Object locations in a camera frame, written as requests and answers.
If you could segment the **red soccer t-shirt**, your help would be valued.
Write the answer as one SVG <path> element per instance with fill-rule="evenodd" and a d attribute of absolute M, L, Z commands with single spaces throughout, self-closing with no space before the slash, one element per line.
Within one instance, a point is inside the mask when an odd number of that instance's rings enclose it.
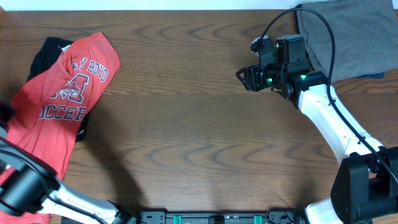
<path fill-rule="evenodd" d="M 81 223 L 118 223 L 112 202 L 63 183 L 84 118 L 120 68 L 116 49 L 101 32 L 57 45 L 60 55 L 29 80 L 1 113 L 1 222 L 48 223 L 61 215 Z"/>

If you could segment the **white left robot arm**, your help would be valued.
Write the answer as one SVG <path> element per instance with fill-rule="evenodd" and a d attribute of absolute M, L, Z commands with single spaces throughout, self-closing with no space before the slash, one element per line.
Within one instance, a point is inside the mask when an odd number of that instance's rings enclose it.
<path fill-rule="evenodd" d="M 141 218 L 110 202 L 85 195 L 57 177 L 47 163 L 6 139 L 15 111 L 1 101 L 1 171 L 15 171 L 1 184 L 1 211 L 15 217 L 42 213 L 78 223 L 135 224 Z"/>

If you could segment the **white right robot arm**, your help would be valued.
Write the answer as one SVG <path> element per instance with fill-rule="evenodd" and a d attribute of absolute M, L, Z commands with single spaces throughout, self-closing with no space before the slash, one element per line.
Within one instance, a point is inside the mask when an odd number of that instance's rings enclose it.
<path fill-rule="evenodd" d="M 326 75 L 310 68 L 301 35 L 268 36 L 250 44 L 259 57 L 236 76 L 248 91 L 271 88 L 306 115 L 339 164 L 328 199 L 307 205 L 285 223 L 372 223 L 397 213 L 397 148 L 367 133 L 337 97 Z"/>

